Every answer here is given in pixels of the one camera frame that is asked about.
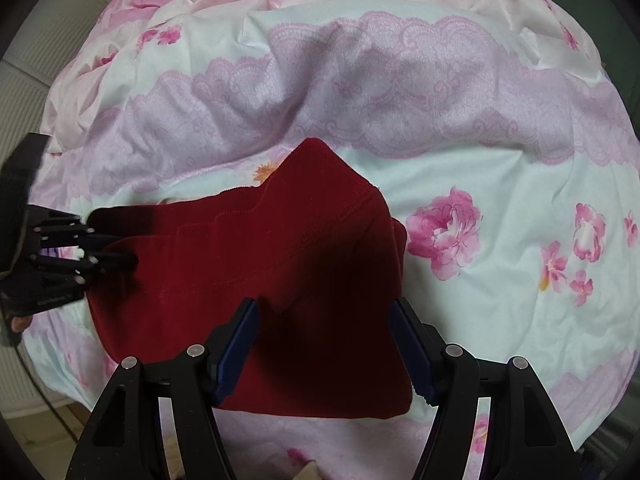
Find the person's left hand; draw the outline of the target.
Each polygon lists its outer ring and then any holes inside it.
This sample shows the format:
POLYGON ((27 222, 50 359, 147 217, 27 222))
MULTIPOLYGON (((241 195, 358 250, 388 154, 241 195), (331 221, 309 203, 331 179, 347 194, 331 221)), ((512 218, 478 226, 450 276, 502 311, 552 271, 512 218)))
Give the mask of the person's left hand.
POLYGON ((11 315, 10 329, 14 334, 21 334, 32 325, 32 316, 11 315))

